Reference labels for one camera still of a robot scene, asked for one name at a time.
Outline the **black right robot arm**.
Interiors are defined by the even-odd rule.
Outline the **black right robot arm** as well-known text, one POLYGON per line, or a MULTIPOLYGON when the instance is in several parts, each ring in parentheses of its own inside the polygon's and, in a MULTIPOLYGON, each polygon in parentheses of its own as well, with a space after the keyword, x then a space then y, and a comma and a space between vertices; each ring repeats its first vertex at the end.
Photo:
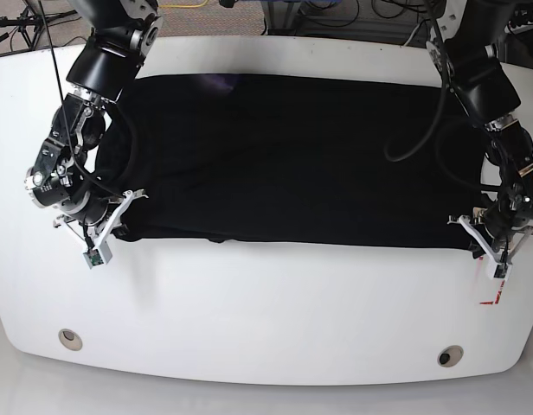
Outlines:
POLYGON ((137 133, 117 101, 144 65, 163 16, 156 1, 71 4, 92 31, 67 74, 74 91, 60 95, 61 105, 24 186, 36 206, 60 210, 54 226, 80 241, 88 267, 94 268, 110 262, 108 237, 123 229, 122 215, 146 193, 117 186, 132 169, 134 155, 118 176, 88 171, 87 156, 100 145, 108 118, 128 136, 131 151, 137 150, 137 133))

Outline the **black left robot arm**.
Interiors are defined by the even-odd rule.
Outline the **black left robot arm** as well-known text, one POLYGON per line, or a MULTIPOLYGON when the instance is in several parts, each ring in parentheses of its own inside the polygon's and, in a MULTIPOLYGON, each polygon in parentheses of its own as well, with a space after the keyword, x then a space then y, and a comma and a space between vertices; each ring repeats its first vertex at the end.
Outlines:
POLYGON ((488 155, 499 169, 499 186, 489 207, 452 217, 488 258, 492 279, 507 280, 512 260, 533 236, 533 143, 515 117, 521 105, 498 59, 498 38, 509 23, 513 1, 443 1, 424 3, 432 23, 427 42, 431 59, 466 112, 466 120, 489 139, 488 155))

